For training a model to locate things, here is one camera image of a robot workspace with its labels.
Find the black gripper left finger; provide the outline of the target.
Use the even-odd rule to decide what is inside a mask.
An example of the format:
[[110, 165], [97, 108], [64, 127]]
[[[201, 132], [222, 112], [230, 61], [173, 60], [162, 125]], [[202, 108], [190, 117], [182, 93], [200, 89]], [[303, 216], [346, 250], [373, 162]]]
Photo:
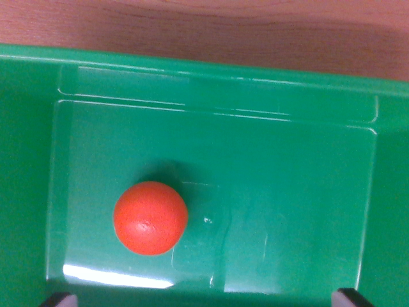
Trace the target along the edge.
[[69, 292], [55, 292], [39, 307], [78, 307], [78, 298]]

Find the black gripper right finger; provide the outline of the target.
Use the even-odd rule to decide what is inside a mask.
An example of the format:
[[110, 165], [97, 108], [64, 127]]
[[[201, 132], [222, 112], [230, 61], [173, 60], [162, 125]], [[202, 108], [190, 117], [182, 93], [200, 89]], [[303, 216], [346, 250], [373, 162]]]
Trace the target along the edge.
[[354, 288], [339, 288], [331, 295], [331, 307], [374, 307]]

